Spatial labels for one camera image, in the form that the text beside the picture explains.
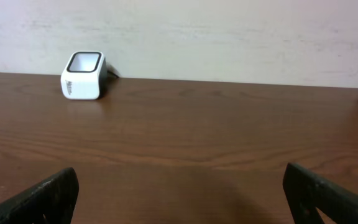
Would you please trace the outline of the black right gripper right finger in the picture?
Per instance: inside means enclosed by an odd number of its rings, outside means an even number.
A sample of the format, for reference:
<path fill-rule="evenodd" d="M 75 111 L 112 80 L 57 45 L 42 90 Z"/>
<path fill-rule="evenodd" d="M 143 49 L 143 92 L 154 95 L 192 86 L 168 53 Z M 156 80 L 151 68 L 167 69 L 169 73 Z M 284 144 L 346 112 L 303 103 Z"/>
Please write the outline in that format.
<path fill-rule="evenodd" d="M 294 163 L 287 164 L 283 189 L 295 223 L 358 223 L 358 195 Z"/>

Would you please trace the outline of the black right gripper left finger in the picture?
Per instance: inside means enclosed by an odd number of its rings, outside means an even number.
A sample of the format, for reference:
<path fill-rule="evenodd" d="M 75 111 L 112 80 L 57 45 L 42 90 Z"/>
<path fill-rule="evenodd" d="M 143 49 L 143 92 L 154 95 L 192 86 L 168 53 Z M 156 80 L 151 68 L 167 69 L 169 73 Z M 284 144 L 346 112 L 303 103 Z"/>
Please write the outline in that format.
<path fill-rule="evenodd" d="M 70 223 L 78 198 L 74 168 L 57 172 L 0 203 L 0 223 Z"/>

